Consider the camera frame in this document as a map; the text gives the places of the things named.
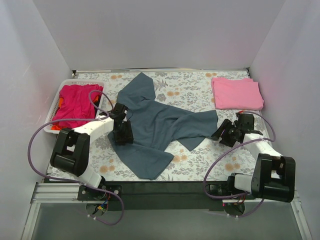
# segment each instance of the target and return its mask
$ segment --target gray t-shirt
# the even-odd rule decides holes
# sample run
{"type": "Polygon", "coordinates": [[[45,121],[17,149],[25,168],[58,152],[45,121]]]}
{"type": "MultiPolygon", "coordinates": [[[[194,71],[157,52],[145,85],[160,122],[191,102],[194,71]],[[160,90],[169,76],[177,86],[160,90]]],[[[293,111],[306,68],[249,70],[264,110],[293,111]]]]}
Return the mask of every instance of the gray t-shirt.
{"type": "Polygon", "coordinates": [[[178,140],[189,151],[217,130],[215,110],[191,112],[155,101],[153,80],[143,73],[119,91],[117,103],[127,106],[133,144],[115,145],[108,138],[121,161],[141,179],[156,179],[174,156],[164,152],[178,140]]]}

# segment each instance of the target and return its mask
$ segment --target wire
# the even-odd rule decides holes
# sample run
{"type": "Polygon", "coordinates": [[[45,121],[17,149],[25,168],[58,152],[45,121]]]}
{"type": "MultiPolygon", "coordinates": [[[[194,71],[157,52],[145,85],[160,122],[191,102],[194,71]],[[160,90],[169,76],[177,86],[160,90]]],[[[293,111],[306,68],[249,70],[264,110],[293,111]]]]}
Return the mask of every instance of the wire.
{"type": "Polygon", "coordinates": [[[133,115],[134,115],[134,112],[132,112],[132,115],[129,118],[127,118],[127,121],[129,121],[129,119],[131,119],[133,115]]]}
{"type": "Polygon", "coordinates": [[[99,110],[99,111],[101,111],[101,112],[103,112],[103,113],[106,113],[105,110],[97,107],[97,106],[94,104],[94,102],[92,101],[92,99],[91,99],[91,94],[94,93],[94,92],[98,92],[98,93],[103,94],[103,96],[105,96],[106,99],[108,99],[108,101],[109,101],[109,103],[110,103],[110,105],[111,105],[112,110],[114,109],[114,105],[113,105],[113,103],[111,102],[110,98],[107,96],[107,94],[105,94],[104,92],[99,91],[99,90],[92,90],[91,92],[89,92],[89,101],[90,101],[90,103],[94,106],[95,109],[97,109],[97,110],[99,110]]]}
{"type": "MultiPolygon", "coordinates": [[[[93,92],[99,92],[101,94],[103,94],[108,100],[108,96],[102,92],[102,91],[99,91],[99,90],[93,90],[89,93],[89,99],[91,100],[91,93],[93,92]]],[[[101,112],[105,113],[106,116],[105,117],[102,117],[101,120],[105,120],[109,117],[109,113],[103,109],[100,109],[99,107],[93,105],[96,109],[100,110],[101,112]]],[[[83,183],[83,182],[80,182],[80,181],[77,181],[77,180],[73,180],[73,179],[67,179],[67,178],[60,178],[60,177],[54,177],[54,176],[48,176],[46,174],[43,174],[42,172],[40,172],[38,169],[36,169],[36,167],[34,166],[33,162],[32,162],[32,159],[31,159],[31,146],[32,146],[32,143],[36,137],[36,135],[46,126],[50,125],[50,124],[54,124],[54,123],[57,123],[57,122],[65,122],[65,121],[99,121],[100,119],[99,118],[65,118],[65,119],[57,119],[57,120],[53,120],[53,121],[50,121],[50,122],[47,122],[45,124],[43,124],[41,127],[39,127],[35,132],[34,134],[31,136],[31,139],[29,141],[29,144],[28,144],[28,149],[27,149],[27,158],[28,158],[28,163],[30,165],[30,167],[32,168],[32,170],[40,175],[41,177],[43,178],[46,178],[46,179],[52,179],[52,180],[58,180],[58,181],[67,181],[67,182],[72,182],[72,183],[77,183],[77,184],[81,184],[81,185],[85,185],[87,188],[90,188],[90,189],[93,189],[93,190],[96,190],[96,191],[99,191],[99,192],[104,192],[106,194],[109,194],[109,195],[113,195],[115,196],[119,201],[120,201],[120,204],[121,204],[121,215],[119,217],[119,219],[115,222],[107,222],[107,221],[104,221],[102,219],[99,219],[95,216],[93,216],[92,214],[89,214],[90,217],[92,218],[95,218],[97,221],[103,223],[103,224],[106,224],[106,225],[109,225],[109,226],[113,226],[113,225],[116,225],[118,224],[121,219],[123,218],[124,216],[124,213],[125,213],[125,205],[124,205],[124,202],[122,201],[122,199],[115,193],[113,193],[112,191],[108,191],[108,190],[103,190],[103,189],[100,189],[100,188],[96,188],[96,187],[93,187],[93,186],[90,186],[90,185],[87,185],[86,183],[83,183]]]]}
{"type": "Polygon", "coordinates": [[[241,197],[238,198],[238,201],[235,202],[233,205],[238,205],[238,203],[240,202],[241,197]]]}
{"type": "MultiPolygon", "coordinates": [[[[270,142],[274,142],[276,141],[276,133],[275,133],[275,130],[274,128],[271,126],[271,124],[263,117],[261,116],[260,114],[258,113],[255,113],[254,111],[241,111],[242,113],[249,113],[249,114],[254,114],[254,115],[257,115],[259,116],[260,118],[262,118],[271,128],[271,131],[272,131],[272,135],[273,135],[273,139],[270,139],[268,137],[263,137],[263,138],[258,138],[258,139],[253,139],[253,140],[250,140],[250,141],[247,141],[247,142],[244,142],[244,143],[241,143],[237,146],[234,146],[232,148],[230,148],[228,151],[226,151],[224,154],[222,154],[220,157],[218,157],[218,159],[209,167],[208,171],[206,172],[205,176],[204,176],[204,179],[203,179],[203,191],[204,193],[211,199],[231,199],[231,198],[234,198],[234,197],[243,197],[245,195],[248,195],[247,192],[245,193],[239,193],[239,194],[234,194],[234,195],[228,195],[228,196],[215,196],[215,195],[211,195],[209,193],[207,193],[206,191],[206,185],[207,185],[207,178],[210,174],[210,172],[212,171],[212,169],[214,168],[215,165],[217,165],[217,163],[219,161],[221,161],[221,159],[223,159],[226,155],[228,155],[229,153],[231,153],[232,151],[242,147],[242,146],[245,146],[245,145],[248,145],[248,144],[251,144],[251,143],[255,143],[255,142],[260,142],[260,141],[270,141],[270,142]]],[[[252,213],[254,213],[260,206],[261,204],[263,203],[263,199],[261,200],[261,202],[251,211],[251,212],[248,212],[246,214],[243,214],[242,216],[239,216],[240,217],[245,217],[245,216],[248,216],[252,213]]]]}
{"type": "Polygon", "coordinates": [[[105,205],[106,203],[108,203],[109,199],[110,199],[110,195],[106,198],[106,200],[104,201],[104,203],[102,203],[100,206],[105,205]]]}
{"type": "Polygon", "coordinates": [[[245,202],[245,200],[246,200],[246,196],[243,197],[243,200],[240,204],[243,204],[245,202]]]}

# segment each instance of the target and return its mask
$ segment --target orange cloth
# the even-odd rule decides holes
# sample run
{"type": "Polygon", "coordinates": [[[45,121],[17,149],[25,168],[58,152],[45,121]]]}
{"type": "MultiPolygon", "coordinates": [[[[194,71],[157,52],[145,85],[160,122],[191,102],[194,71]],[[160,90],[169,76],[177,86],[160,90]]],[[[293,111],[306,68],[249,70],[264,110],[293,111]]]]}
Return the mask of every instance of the orange cloth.
{"type": "MultiPolygon", "coordinates": [[[[93,103],[95,104],[96,102],[98,102],[99,100],[99,96],[96,96],[94,99],[93,99],[93,103]]],[[[58,107],[61,108],[61,105],[62,103],[64,102],[64,98],[63,97],[60,97],[59,98],[59,103],[58,103],[58,107]]],[[[51,127],[51,130],[57,130],[57,131],[60,131],[61,129],[63,129],[63,127],[59,126],[59,125],[52,125],[51,127]]]]}

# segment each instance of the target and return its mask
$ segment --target pink shirt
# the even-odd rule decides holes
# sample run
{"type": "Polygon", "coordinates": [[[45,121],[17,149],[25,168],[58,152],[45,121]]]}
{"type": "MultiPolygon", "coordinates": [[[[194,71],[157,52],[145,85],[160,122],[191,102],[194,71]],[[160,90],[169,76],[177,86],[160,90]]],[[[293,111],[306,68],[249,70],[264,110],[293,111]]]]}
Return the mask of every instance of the pink shirt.
{"type": "Polygon", "coordinates": [[[258,83],[251,78],[214,77],[211,86],[216,109],[261,110],[264,107],[258,83]]]}
{"type": "MultiPolygon", "coordinates": [[[[57,119],[94,119],[95,108],[89,101],[89,93],[92,90],[102,91],[104,88],[98,84],[87,85],[65,85],[59,93],[59,97],[63,98],[63,102],[59,110],[56,112],[52,120],[57,119]]],[[[93,92],[91,100],[96,96],[100,96],[100,92],[93,92]]],[[[60,127],[76,128],[80,127],[88,121],[59,121],[55,123],[60,127]]]]}

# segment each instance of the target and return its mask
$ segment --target folded pink shirt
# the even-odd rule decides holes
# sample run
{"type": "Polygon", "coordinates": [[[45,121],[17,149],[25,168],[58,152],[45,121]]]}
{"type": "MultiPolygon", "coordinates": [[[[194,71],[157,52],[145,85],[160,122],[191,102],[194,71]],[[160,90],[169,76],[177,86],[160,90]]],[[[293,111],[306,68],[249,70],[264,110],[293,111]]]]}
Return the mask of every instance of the folded pink shirt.
{"type": "Polygon", "coordinates": [[[258,83],[251,78],[229,80],[214,77],[211,86],[216,109],[261,110],[264,107],[258,83]]]}

